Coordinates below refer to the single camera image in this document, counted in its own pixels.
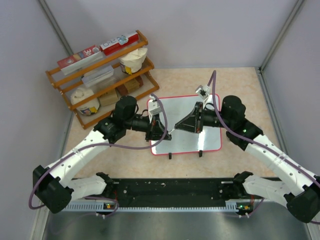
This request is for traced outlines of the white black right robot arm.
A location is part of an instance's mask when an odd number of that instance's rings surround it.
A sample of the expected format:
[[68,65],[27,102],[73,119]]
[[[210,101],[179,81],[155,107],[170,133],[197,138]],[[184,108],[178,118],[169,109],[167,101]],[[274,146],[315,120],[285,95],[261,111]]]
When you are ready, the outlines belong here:
[[230,142],[264,163],[278,178],[268,180],[251,172],[233,178],[239,198],[256,195],[284,206],[296,219],[313,223],[320,212],[320,177],[305,169],[276,147],[263,131],[245,117],[240,98],[226,96],[221,110],[196,102],[193,110],[175,124],[176,130],[199,134],[203,127],[224,128]]

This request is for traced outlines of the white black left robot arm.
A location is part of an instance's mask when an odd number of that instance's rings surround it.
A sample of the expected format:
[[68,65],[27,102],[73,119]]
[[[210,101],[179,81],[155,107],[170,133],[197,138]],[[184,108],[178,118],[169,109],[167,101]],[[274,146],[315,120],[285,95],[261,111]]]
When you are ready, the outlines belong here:
[[92,195],[109,198],[114,187],[108,175],[97,173],[87,178],[75,178],[75,175],[99,153],[109,148],[123,149],[124,145],[117,142],[128,130],[145,133],[145,139],[154,141],[155,146],[163,140],[171,140],[168,123],[160,120],[160,114],[165,113],[163,103],[155,94],[150,97],[152,101],[146,116],[138,113],[135,97],[121,97],[111,115],[100,120],[76,147],[47,167],[36,167],[32,173],[29,208],[35,209],[32,205],[34,196],[53,214],[65,209],[72,201]]

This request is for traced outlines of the pink framed whiteboard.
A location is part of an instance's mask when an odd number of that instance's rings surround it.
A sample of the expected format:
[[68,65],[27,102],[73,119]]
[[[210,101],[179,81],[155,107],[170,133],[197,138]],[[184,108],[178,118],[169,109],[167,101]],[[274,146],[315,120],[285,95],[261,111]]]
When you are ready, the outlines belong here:
[[[168,130],[173,130],[178,121],[182,120],[202,99],[198,95],[171,96],[160,98],[168,122]],[[174,130],[171,140],[163,140],[151,148],[153,155],[198,153],[200,151],[218,151],[222,147],[222,129],[205,126],[201,133],[190,133]]]

